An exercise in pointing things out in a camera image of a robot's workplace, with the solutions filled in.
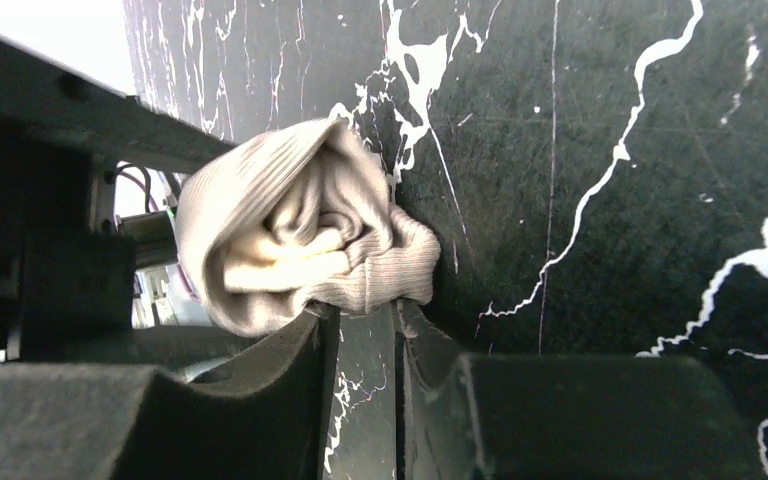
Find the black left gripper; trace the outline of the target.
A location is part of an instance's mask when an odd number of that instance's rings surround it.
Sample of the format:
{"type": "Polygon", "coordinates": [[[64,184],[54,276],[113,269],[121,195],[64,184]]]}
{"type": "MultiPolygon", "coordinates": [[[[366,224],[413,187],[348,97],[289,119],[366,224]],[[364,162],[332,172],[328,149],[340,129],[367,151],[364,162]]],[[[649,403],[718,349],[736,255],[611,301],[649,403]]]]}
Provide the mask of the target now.
{"type": "Polygon", "coordinates": [[[194,173],[232,147],[0,39],[0,350],[129,330],[137,271],[175,261],[167,214],[115,216],[125,172],[101,155],[194,173]]]}

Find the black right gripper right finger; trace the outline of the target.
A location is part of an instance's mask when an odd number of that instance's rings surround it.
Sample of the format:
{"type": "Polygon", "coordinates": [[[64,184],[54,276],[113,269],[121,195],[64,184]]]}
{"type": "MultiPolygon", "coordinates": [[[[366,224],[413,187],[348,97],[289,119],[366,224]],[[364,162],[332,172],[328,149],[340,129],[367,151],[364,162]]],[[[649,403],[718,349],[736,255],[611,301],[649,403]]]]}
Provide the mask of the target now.
{"type": "Polygon", "coordinates": [[[724,385],[696,360],[469,352],[393,305],[400,479],[758,479],[724,385]]]}

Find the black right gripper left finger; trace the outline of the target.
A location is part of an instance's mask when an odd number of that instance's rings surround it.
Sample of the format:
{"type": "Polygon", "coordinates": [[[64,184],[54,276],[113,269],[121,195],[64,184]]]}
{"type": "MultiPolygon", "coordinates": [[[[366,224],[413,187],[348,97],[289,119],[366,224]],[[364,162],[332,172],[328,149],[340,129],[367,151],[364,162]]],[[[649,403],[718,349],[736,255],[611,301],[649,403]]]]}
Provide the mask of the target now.
{"type": "Polygon", "coordinates": [[[338,311],[307,308],[200,378],[0,364],[0,479],[318,479],[338,311]]]}

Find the grey beige underwear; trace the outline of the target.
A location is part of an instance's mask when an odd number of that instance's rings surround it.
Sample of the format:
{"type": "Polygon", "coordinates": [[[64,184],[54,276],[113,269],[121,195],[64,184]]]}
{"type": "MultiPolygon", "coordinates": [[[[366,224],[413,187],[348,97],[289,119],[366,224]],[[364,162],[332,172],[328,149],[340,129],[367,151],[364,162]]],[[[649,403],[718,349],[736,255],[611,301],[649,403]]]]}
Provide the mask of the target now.
{"type": "Polygon", "coordinates": [[[433,231],[390,197],[379,158],[343,122],[263,133],[185,183],[180,264],[211,319],[242,336],[275,332],[310,302],[366,314],[433,296],[433,231]]]}

